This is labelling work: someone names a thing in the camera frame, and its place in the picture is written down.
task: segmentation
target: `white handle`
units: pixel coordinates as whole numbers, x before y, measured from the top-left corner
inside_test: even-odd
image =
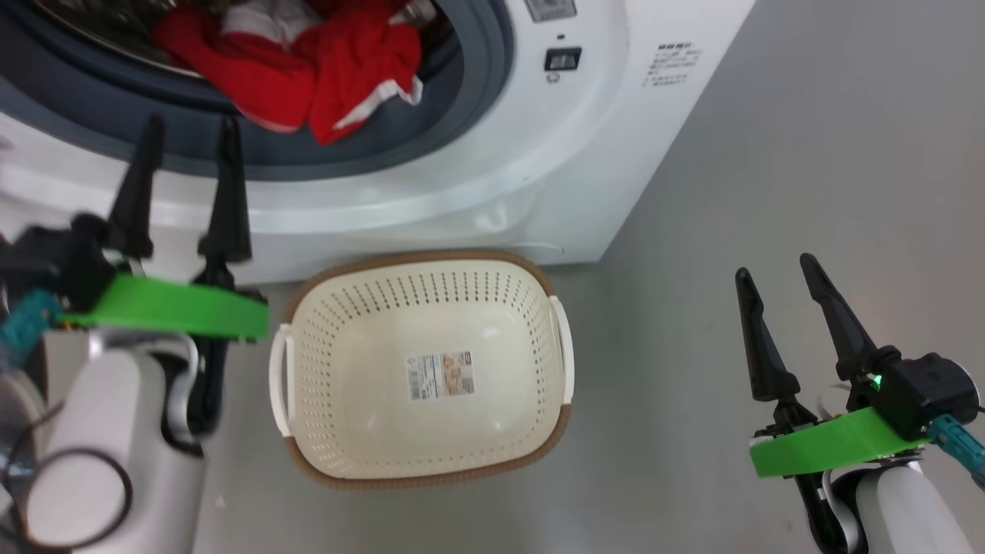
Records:
[[[284,405],[284,385],[281,370],[284,368],[284,354],[288,355],[288,404]],[[291,326],[283,323],[274,335],[270,347],[270,407],[274,410],[274,421],[284,437],[291,436],[290,422],[295,417],[295,339],[291,336]]]
[[[567,322],[567,313],[558,297],[551,297],[551,305],[558,317],[560,353],[564,366],[564,403],[570,404],[574,396],[574,343],[571,341],[571,325]]]

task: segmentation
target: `barcode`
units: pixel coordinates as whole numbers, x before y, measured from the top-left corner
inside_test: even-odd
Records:
[[[421,399],[421,375],[418,372],[409,372],[411,377],[411,399]]]

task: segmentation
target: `green bracket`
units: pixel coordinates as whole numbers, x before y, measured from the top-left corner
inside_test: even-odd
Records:
[[[221,289],[119,274],[91,312],[63,313],[61,321],[262,340],[270,328],[270,309]]]
[[[905,441],[875,408],[759,443],[749,449],[759,477],[802,475],[872,461],[926,445]]]

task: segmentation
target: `red and white garment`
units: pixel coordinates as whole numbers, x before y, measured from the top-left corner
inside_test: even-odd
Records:
[[[429,0],[411,7],[433,14],[422,6]],[[408,7],[406,0],[250,0],[220,25],[182,6],[162,19],[154,40],[256,124],[291,133],[307,122],[329,144],[393,97],[421,101],[421,42],[402,16]]]

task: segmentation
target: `laundry basket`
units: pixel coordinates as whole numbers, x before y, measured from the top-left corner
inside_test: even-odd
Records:
[[[454,483],[558,443],[573,356],[564,308],[534,264],[407,254],[302,287],[274,338],[271,405],[295,463],[324,485]]]

